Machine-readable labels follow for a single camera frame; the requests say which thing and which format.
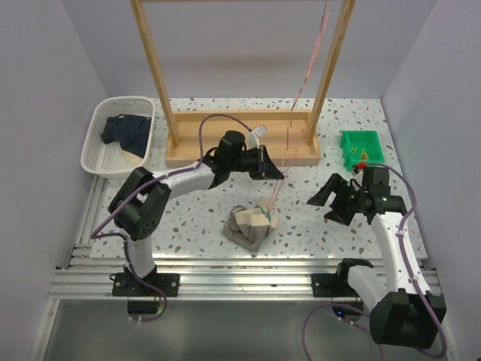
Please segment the blue clothespin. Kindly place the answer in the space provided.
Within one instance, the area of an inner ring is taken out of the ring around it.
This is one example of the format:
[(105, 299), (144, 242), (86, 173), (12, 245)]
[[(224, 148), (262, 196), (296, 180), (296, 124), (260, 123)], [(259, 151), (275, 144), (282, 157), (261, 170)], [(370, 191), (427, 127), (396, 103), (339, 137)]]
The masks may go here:
[(264, 209), (263, 207), (259, 207), (261, 213), (268, 219), (268, 221), (271, 221), (271, 214), (268, 209)]

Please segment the grey beige underwear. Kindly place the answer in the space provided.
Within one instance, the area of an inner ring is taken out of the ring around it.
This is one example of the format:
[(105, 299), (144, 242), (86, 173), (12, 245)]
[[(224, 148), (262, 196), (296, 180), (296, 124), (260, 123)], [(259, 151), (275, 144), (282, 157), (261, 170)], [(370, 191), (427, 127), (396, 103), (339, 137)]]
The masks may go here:
[(271, 212), (271, 221), (261, 213), (259, 207), (267, 209), (269, 199), (260, 199), (253, 208), (242, 205), (234, 206), (226, 220), (222, 234), (251, 253), (257, 253), (265, 241), (277, 228), (279, 217), (275, 210)]

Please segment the pink wire hanger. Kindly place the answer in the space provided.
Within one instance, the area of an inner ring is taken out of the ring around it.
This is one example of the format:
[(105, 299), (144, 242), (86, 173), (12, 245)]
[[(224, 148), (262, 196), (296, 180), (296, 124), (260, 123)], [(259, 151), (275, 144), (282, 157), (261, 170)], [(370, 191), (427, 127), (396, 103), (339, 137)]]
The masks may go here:
[(314, 47), (313, 47), (313, 52), (312, 52), (312, 55), (311, 55), (311, 58), (310, 58), (310, 63), (309, 63), (309, 66), (307, 68), (307, 72), (306, 72), (304, 81), (303, 81), (303, 83), (302, 83), (302, 85), (301, 85), (301, 87), (298, 91), (297, 96), (295, 97), (295, 99), (292, 103), (290, 111), (293, 111), (295, 109), (295, 107), (296, 107), (296, 105), (297, 105), (297, 103), (298, 103), (307, 83), (308, 83), (308, 80), (310, 79), (310, 76), (313, 72), (314, 65), (316, 64), (316, 60), (317, 60), (317, 57), (318, 57), (318, 54), (319, 54), (319, 50), (322, 46), (323, 38), (325, 36), (325, 31), (327, 29), (328, 21), (330, 19), (330, 14), (331, 14), (331, 12), (328, 10), (328, 3), (329, 3), (329, 0), (324, 1), (321, 21), (320, 21), (320, 24), (319, 24), (319, 32), (318, 32), (318, 35), (316, 36), (315, 44), (314, 44)]

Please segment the navy blue underwear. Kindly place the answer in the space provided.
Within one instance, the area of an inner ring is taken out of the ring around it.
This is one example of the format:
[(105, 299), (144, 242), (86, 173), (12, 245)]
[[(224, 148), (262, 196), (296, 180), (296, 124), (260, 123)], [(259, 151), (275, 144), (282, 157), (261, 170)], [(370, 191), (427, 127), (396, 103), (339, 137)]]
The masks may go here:
[(108, 117), (101, 140), (104, 144), (117, 142), (121, 155), (132, 165), (140, 165), (147, 152), (151, 118), (133, 114)]

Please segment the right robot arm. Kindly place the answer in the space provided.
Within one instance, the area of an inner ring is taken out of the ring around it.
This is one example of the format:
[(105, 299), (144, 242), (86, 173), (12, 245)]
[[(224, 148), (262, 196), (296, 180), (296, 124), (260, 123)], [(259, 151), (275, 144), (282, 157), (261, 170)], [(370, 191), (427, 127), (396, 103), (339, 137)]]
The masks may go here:
[(307, 203), (321, 207), (332, 197), (324, 218), (345, 226), (355, 215), (365, 216), (380, 246), (386, 279), (380, 280), (370, 261), (344, 258), (335, 272), (311, 276), (313, 296), (359, 297), (376, 344), (426, 353), (436, 337), (446, 337), (441, 326), (446, 303), (433, 294), (416, 260), (407, 226), (413, 209), (391, 193), (387, 165), (360, 163), (354, 172), (350, 180), (332, 174)]

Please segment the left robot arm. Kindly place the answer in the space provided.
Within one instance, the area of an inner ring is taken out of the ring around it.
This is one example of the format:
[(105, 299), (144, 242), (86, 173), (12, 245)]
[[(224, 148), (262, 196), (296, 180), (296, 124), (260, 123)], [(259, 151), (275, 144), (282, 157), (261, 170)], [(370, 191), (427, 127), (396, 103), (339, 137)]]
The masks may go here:
[(232, 172), (245, 172), (253, 180), (282, 180), (267, 148), (247, 148), (245, 137), (228, 131), (216, 147), (193, 164), (154, 174), (136, 168), (109, 205), (114, 224), (128, 235), (124, 245), (129, 285), (145, 296), (156, 286), (151, 235), (160, 224), (169, 201), (198, 190), (210, 190), (229, 179)]

